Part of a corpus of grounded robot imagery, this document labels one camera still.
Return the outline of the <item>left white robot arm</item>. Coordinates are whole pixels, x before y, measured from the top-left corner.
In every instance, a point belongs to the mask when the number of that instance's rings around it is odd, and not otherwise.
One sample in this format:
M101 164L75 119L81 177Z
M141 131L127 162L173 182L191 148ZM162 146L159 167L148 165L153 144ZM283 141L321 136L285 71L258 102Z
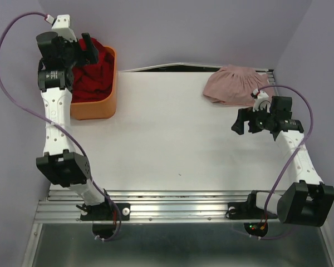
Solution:
M106 191L95 184L85 152L78 153L78 142L70 134L70 106L75 66L98 62L98 51L88 33L82 34L86 45L69 41L56 32L36 37L41 53L38 64L38 87L45 107L45 146L36 166L53 185L68 188L80 196L79 208L86 214L95 213L100 219L112 215L112 203Z

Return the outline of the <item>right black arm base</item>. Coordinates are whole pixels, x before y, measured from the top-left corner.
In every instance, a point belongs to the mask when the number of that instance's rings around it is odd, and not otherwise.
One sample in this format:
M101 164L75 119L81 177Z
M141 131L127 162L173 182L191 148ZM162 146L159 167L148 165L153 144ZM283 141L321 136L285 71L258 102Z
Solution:
M229 202L225 214L231 220L257 220L265 219L264 206L269 195L267 191L253 190L248 194L245 202ZM277 205L281 195L272 194L267 205L267 218L277 219Z

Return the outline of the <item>red pleated skirt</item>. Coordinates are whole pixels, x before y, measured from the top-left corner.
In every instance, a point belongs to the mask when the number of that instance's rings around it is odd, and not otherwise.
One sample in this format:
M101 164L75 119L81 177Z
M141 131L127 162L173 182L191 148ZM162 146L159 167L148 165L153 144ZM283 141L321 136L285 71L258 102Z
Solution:
M92 42L99 52L99 61L94 65L73 68L73 103L102 101L112 91L114 56L97 39L93 38Z

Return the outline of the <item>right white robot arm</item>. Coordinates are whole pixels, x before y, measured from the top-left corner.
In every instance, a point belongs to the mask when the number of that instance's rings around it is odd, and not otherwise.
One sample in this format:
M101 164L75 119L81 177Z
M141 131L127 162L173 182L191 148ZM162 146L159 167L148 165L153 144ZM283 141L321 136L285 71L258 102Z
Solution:
M253 107L241 108L232 131L244 134L244 125L256 134L269 131L287 160L285 174L290 179L283 195L254 190L248 200L229 208L232 219L278 218L281 223L320 227L334 202L334 187L325 185L316 172L305 145L304 129L292 119L290 97L269 97L264 91L252 93Z

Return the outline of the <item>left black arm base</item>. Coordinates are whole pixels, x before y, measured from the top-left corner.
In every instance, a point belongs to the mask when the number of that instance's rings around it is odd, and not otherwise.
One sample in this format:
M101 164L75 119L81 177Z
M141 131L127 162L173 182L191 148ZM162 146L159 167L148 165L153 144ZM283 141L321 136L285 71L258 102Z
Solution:
M121 213L122 221L130 220L130 208L129 203L117 203L117 207ZM81 221L113 221L117 220L117 212L114 208L111 208L108 203L102 203L95 206L86 206L85 204L76 205L80 210Z

